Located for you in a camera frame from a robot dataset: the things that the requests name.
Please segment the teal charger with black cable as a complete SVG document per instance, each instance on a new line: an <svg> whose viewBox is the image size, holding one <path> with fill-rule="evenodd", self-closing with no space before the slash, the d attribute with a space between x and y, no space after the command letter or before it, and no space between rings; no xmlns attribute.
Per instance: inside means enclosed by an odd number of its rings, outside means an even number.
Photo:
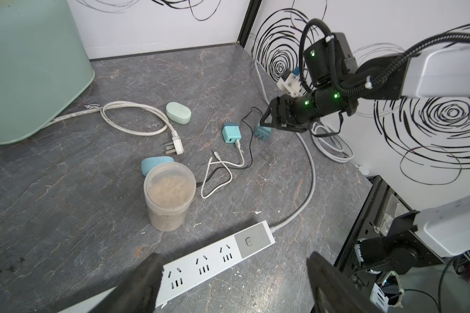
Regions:
<svg viewBox="0 0 470 313"><path fill-rule="evenodd" d="M270 127L261 126L259 123L257 124L255 130L253 131L254 136L257 138L267 142L271 137L272 129Z"/></svg>

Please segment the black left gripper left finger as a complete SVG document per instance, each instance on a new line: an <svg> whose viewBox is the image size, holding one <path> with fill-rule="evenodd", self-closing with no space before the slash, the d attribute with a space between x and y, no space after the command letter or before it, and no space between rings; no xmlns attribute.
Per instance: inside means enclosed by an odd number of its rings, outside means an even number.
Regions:
<svg viewBox="0 0 470 313"><path fill-rule="evenodd" d="M149 255L90 312L154 312L163 266L160 254Z"/></svg>

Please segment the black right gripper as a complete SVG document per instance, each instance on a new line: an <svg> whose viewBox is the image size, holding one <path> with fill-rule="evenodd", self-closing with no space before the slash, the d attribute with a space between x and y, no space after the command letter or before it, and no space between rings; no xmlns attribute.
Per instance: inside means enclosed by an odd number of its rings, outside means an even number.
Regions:
<svg viewBox="0 0 470 313"><path fill-rule="evenodd" d="M320 118L336 112L339 112L338 92L311 92L301 97L282 95L270 101L259 125L304 133Z"/></svg>

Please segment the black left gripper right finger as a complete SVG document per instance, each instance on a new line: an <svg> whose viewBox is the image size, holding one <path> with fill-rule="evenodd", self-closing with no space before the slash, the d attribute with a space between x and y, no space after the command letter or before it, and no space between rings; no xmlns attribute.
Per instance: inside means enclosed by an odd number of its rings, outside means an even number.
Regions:
<svg viewBox="0 0 470 313"><path fill-rule="evenodd" d="M312 312L379 312L353 283L318 252L306 261L314 305Z"/></svg>

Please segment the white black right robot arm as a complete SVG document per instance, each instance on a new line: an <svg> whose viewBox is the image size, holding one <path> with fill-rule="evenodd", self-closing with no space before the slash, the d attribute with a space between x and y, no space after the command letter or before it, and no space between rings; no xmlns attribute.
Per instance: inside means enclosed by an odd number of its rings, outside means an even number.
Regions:
<svg viewBox="0 0 470 313"><path fill-rule="evenodd" d="M345 35L314 18L302 31L298 67L308 75L285 72L285 94L270 101L260 126L305 133L330 114L352 116L359 99L470 97L470 33L441 33L358 66Z"/></svg>

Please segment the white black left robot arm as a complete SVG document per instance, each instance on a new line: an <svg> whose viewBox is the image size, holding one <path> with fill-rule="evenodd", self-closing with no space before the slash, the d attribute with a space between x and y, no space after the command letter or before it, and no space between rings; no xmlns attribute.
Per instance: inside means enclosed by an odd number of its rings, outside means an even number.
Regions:
<svg viewBox="0 0 470 313"><path fill-rule="evenodd" d="M403 275L414 267L429 267L447 260L452 267L470 251L470 196L443 206L411 211L394 219L389 233L365 239L356 245L361 268L354 275L371 270ZM160 304L162 259L151 256L122 284L92 308L92 312L153 312ZM381 312L373 291L362 296L322 256L307 260L308 275L317 312Z"/></svg>

